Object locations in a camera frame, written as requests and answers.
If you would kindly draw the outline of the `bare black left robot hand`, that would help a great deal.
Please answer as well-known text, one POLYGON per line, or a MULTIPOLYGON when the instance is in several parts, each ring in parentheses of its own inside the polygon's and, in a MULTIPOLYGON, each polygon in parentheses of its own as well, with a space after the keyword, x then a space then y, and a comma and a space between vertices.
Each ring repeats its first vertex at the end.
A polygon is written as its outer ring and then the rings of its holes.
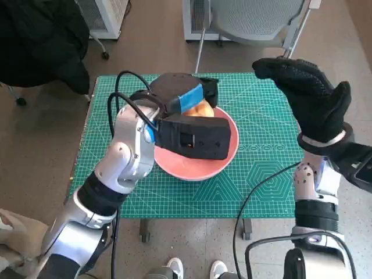
POLYGON ((218 104, 218 79, 186 73, 165 73, 150 83, 152 94, 165 107, 165 114, 184 113, 205 100, 212 108, 218 104))

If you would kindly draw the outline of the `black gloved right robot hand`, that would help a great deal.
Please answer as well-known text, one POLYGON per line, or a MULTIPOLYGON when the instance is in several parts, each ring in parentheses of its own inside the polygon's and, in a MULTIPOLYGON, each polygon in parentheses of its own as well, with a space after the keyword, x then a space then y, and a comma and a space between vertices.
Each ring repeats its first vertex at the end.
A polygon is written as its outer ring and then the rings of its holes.
POLYGON ((327 143, 341 133, 349 82, 334 87, 316 64, 302 59, 261 58, 252 67, 258 79, 271 79, 285 94, 304 136, 327 143))

